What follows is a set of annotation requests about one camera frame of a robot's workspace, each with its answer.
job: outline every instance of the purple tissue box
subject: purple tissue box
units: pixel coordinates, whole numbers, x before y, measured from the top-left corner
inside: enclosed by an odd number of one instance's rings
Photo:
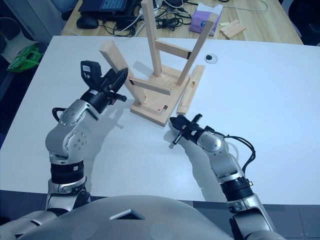
[[[216,20],[214,22],[211,32],[209,33],[209,36],[213,36],[215,34],[221,14],[219,15],[209,11],[195,11],[191,18],[191,25],[189,31],[201,33],[202,29],[204,29],[207,23],[206,21],[209,19],[210,14],[216,15]]]

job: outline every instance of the wooden desk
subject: wooden desk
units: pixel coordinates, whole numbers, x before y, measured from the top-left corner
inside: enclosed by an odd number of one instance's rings
[[[273,43],[287,43],[287,44],[303,44],[297,31],[292,25],[287,14],[281,7],[278,0],[264,0],[268,5],[267,12],[260,11],[247,11],[231,7],[224,7],[222,10],[221,23],[231,22],[238,19],[247,28],[242,33],[233,37],[233,40],[242,41],[259,41],[259,42],[273,42]],[[227,3],[220,3],[213,0],[192,0],[192,2],[201,2],[207,6],[213,4],[223,4],[224,6],[237,6],[239,8],[247,9],[264,9],[266,6],[258,0],[230,0]],[[103,27],[96,29],[80,29],[77,28],[77,19],[81,16],[78,12],[79,7],[82,4],[82,0],[79,0],[74,11],[72,12],[69,20],[67,21],[63,30],[72,30],[81,36],[110,36],[109,33]],[[193,14],[197,6],[188,3],[184,4],[184,9],[190,14]],[[115,23],[108,22],[108,27],[113,28]],[[220,25],[215,32],[215,35],[209,36],[209,39],[225,39],[225,37],[219,32]],[[61,35],[73,35],[72,32],[63,31]],[[143,28],[138,37],[146,37],[146,29]],[[189,31],[188,25],[183,25],[177,28],[175,31],[169,31],[168,29],[158,29],[157,36],[159,38],[188,38],[196,39],[199,33]]]

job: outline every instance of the laptop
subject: laptop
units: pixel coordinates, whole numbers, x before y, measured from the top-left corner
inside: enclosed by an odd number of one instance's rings
[[[121,13],[126,10],[127,0],[83,0],[80,13]]]

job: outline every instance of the computer mouse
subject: computer mouse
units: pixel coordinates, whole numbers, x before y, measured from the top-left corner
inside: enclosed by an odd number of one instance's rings
[[[80,29],[96,29],[99,26],[99,22],[91,16],[84,15],[76,21],[76,26]]]

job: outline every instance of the laptop keyboard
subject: laptop keyboard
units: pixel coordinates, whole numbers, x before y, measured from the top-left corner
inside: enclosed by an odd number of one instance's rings
[[[104,0],[101,10],[123,10],[125,0]]]

